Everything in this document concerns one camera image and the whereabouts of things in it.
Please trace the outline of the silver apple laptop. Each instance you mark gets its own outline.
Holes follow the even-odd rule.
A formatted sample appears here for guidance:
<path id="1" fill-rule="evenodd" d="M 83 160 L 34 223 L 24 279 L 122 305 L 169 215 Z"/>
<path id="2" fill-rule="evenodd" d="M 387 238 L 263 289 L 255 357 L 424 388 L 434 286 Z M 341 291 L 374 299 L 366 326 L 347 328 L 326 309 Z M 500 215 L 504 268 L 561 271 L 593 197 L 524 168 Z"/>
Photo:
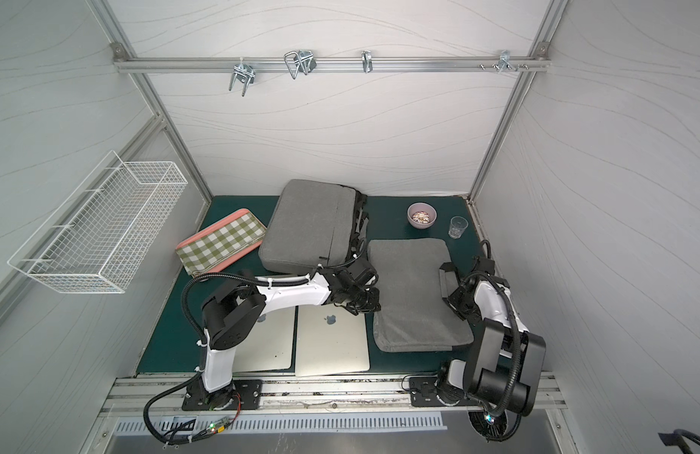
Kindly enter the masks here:
<path id="1" fill-rule="evenodd" d="M 339 306 L 301 306 L 295 376 L 333 376 L 370 370 L 366 319 Z"/>
<path id="2" fill-rule="evenodd" d="M 295 317 L 294 308 L 261 316 L 249 336 L 236 348 L 234 374 L 291 368 Z"/>

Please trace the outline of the grey laptop sleeve bag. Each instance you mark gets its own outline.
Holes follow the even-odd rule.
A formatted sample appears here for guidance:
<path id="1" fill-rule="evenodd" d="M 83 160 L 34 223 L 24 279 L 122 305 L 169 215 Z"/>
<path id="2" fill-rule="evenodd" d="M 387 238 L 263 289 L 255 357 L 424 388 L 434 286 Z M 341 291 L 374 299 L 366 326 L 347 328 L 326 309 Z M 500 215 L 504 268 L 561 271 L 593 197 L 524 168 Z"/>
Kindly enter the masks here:
<path id="1" fill-rule="evenodd" d="M 263 267 L 279 274 L 306 274 L 331 264 L 331 243 L 340 185 L 291 180 L 284 187 L 259 247 Z"/>

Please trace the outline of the grey zippered laptop bag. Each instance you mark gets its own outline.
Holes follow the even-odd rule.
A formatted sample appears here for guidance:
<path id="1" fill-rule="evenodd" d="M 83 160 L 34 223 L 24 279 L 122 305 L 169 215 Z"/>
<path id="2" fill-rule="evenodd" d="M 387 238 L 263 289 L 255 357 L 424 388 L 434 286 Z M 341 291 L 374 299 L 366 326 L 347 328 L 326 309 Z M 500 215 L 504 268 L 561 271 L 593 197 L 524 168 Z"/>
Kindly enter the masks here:
<path id="1" fill-rule="evenodd" d="M 367 247 L 368 196 L 354 187 L 340 185 L 331 243 L 331 264 L 346 266 L 364 255 Z"/>

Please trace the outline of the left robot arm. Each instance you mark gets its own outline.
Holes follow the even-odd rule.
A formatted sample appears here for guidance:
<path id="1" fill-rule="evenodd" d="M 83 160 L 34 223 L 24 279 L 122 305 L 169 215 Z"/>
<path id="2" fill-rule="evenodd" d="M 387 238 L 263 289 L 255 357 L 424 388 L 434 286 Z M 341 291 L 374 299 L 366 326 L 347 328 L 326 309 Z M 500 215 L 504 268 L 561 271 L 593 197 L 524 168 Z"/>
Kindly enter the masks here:
<path id="1" fill-rule="evenodd" d="M 255 277 L 253 274 L 208 274 L 222 279 L 202 303 L 198 345 L 204 350 L 200 365 L 202 387 L 217 393 L 233 382 L 236 348 L 244 342 L 261 316 L 299 306 L 338 306 L 354 316 L 380 311 L 378 272 L 364 258 L 346 266 L 316 266 L 304 275 Z"/>

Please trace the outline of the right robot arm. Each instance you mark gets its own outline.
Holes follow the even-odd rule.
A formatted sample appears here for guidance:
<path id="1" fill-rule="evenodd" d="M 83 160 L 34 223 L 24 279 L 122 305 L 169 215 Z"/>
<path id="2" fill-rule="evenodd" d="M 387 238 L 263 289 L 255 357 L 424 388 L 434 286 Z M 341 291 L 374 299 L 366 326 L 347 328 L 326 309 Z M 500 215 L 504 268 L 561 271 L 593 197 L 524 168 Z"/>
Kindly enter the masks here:
<path id="1" fill-rule="evenodd" d="M 465 277 L 447 262 L 439 277 L 443 301 L 480 334 L 466 359 L 454 359 L 441 369 L 437 399 L 446 406 L 476 400 L 490 421 L 507 412 L 528 415 L 537 398 L 546 342 L 520 321 L 510 284 L 485 257 L 478 257 Z"/>

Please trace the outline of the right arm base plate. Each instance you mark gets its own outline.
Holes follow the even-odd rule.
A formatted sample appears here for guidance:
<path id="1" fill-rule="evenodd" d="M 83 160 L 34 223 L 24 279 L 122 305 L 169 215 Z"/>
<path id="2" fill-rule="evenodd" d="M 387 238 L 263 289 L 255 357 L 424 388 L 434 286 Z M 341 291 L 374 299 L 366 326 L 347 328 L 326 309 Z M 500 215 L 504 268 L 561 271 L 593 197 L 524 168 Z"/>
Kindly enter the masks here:
<path id="1" fill-rule="evenodd" d="M 414 408 L 469 407 L 477 404 L 475 399 L 456 387 L 444 384 L 437 376 L 405 376 L 400 386 L 410 395 Z"/>

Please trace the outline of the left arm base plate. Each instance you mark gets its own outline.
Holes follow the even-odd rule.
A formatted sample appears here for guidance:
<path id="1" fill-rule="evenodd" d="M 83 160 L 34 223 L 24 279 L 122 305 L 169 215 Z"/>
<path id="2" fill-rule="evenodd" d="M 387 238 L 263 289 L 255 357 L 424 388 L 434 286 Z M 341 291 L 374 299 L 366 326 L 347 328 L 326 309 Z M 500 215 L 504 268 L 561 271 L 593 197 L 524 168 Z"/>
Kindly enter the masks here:
<path id="1" fill-rule="evenodd" d="M 234 380 L 219 391 L 208 392 L 204 382 L 187 386 L 182 410 L 203 412 L 204 410 L 256 410 L 262 391 L 262 381 L 258 379 Z"/>

